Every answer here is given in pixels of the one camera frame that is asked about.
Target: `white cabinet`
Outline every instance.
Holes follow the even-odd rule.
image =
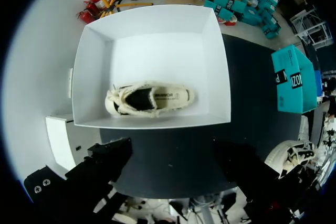
[[[99,129],[75,126],[72,114],[47,116],[46,125],[55,161],[66,170],[73,169],[88,156],[87,149],[101,144]]]

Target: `shoe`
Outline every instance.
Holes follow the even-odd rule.
[[[265,164],[273,168],[280,177],[289,173],[295,166],[316,156],[314,144],[309,141],[284,141],[267,156]]]
[[[194,101],[194,91],[182,85],[141,82],[108,91],[105,107],[112,115],[158,117],[161,112],[179,110]]]

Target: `red fire extinguisher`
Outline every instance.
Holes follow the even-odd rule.
[[[83,10],[82,12],[78,13],[78,18],[83,20],[86,24],[96,20],[88,10]]]
[[[90,1],[84,1],[84,3],[86,3],[86,9],[95,17],[98,17],[100,14],[100,11],[98,9],[98,7]]]

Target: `white box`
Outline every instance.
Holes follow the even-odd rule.
[[[225,48],[211,8],[141,7],[86,25],[73,75],[75,125],[164,129],[228,123],[231,119]],[[104,100],[113,85],[147,80],[191,87],[195,101],[159,118],[121,118],[106,111]]]

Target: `screw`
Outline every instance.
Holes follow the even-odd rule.
[[[48,179],[43,180],[43,185],[44,186],[49,186],[50,185],[50,180],[48,180]]]
[[[36,194],[40,193],[41,191],[42,191],[42,188],[41,188],[40,186],[35,186],[35,188],[34,188],[34,192],[35,192]]]

